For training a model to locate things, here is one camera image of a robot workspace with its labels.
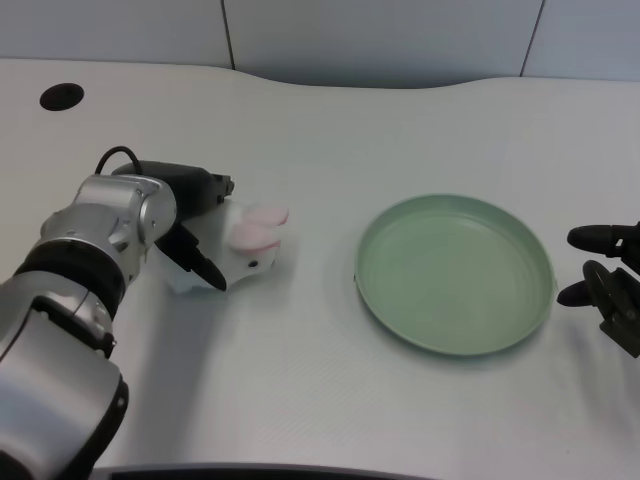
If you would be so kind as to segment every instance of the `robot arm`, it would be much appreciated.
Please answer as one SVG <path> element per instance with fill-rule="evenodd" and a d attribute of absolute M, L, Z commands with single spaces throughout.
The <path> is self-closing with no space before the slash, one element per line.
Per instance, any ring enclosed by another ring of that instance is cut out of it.
<path fill-rule="evenodd" d="M 640 274 L 640 224 L 592 225 L 569 232 L 570 245 L 622 263 Z M 558 303 L 568 307 L 592 305 L 603 317 L 600 330 L 629 355 L 640 355 L 640 282 L 622 268 L 609 272 L 589 260 L 582 267 L 584 280 L 560 292 Z"/>
<path fill-rule="evenodd" d="M 176 219 L 214 208 L 233 189 L 229 177 L 202 169 L 141 163 L 144 175 L 87 178 L 0 286 L 2 478 L 89 475 L 127 408 L 127 385 L 108 360 L 127 288 Z"/>

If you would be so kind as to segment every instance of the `pink pad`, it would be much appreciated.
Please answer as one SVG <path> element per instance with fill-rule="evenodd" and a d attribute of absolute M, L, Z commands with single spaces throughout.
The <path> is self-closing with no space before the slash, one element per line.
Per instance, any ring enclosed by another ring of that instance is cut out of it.
<path fill-rule="evenodd" d="M 273 205 L 256 204 L 247 207 L 242 218 L 247 222 L 264 225 L 265 227 L 276 227 L 287 223 L 289 209 Z"/>
<path fill-rule="evenodd" d="M 271 230 L 248 222 L 235 225 L 229 237 L 229 246 L 243 253 L 268 250 L 279 245 L 280 240 Z"/>

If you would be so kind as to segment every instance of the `black circle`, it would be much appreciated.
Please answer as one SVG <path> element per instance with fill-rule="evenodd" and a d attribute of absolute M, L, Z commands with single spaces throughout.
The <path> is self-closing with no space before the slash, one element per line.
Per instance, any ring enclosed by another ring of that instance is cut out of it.
<path fill-rule="evenodd" d="M 84 98 L 84 89 L 75 83 L 61 83 L 47 88 L 40 96 L 40 106 L 50 112 L 69 110 Z"/>

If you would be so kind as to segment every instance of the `white toy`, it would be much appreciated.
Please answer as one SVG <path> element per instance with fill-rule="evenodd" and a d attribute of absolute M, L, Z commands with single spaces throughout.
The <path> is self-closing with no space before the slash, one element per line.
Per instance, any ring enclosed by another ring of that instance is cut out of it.
<path fill-rule="evenodd" d="M 216 209 L 184 222 L 200 243 L 198 250 L 218 267 L 227 288 L 238 280 L 266 272 L 280 247 L 277 227 L 286 223 L 289 211 L 267 205 L 245 207 L 226 200 Z M 213 287 L 194 272 L 187 272 L 154 247 L 162 274 L 176 293 Z"/>

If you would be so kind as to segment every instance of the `black cable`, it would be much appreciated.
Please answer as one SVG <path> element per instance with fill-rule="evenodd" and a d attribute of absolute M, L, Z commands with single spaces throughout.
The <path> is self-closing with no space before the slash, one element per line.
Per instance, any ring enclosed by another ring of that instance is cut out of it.
<path fill-rule="evenodd" d="M 97 175 L 101 174 L 102 173 L 102 168 L 104 167 L 104 164 L 107 163 L 107 160 L 109 160 L 109 158 L 114 153 L 120 153 L 120 152 L 127 154 L 129 159 L 131 160 L 131 163 L 133 163 L 133 168 L 134 168 L 136 174 L 137 175 L 142 175 L 142 166 L 140 165 L 140 160 L 138 160 L 138 157 L 136 157 L 136 154 L 133 153 L 133 151 L 131 151 L 131 149 L 129 147 L 125 147 L 123 145 L 120 145 L 118 147 L 110 148 L 109 150 L 107 150 L 105 152 L 105 154 L 102 156 L 102 158 L 98 162 L 98 166 L 96 167 L 96 174 Z"/>

